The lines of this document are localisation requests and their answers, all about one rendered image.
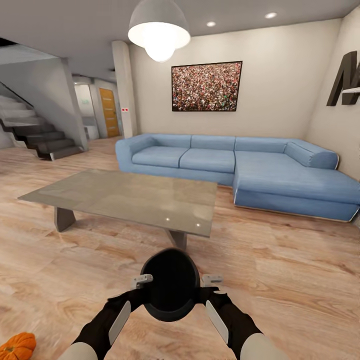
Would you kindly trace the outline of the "pumpkin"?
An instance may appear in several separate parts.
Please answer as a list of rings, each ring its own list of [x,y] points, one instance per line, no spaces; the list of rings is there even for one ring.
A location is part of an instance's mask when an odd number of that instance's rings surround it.
[[[0,360],[29,360],[36,348],[35,335],[22,332],[0,346]]]

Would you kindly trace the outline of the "cauldron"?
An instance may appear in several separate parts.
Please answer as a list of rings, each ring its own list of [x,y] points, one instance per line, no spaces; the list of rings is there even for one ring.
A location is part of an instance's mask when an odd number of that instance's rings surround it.
[[[148,313],[162,322],[176,322],[195,307],[188,289],[201,287],[200,274],[192,258],[181,248],[170,247],[149,258],[140,275],[151,274],[153,280],[140,284],[150,287],[151,302],[145,303]]]

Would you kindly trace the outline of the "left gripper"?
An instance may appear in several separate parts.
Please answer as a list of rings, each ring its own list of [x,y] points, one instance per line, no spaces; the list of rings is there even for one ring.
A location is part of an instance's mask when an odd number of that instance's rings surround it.
[[[135,310],[144,304],[149,304],[152,302],[151,287],[143,287],[140,289],[131,290],[129,293],[134,294],[136,297],[136,307]]]

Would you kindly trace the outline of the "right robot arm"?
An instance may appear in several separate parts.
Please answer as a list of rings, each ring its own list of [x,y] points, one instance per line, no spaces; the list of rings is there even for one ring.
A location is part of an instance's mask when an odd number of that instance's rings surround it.
[[[212,283],[223,282],[221,274],[204,274],[201,287],[188,289],[194,304],[204,304],[224,342],[234,352],[237,360],[291,360],[255,325],[251,316],[243,313]]]

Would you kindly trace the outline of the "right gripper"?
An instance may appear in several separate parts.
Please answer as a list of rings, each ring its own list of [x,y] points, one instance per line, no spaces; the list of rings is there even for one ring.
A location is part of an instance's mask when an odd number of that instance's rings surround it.
[[[194,304],[204,304],[204,296],[210,290],[219,290],[217,286],[211,287],[192,287],[192,289],[188,289],[188,297],[192,298],[192,302]]]

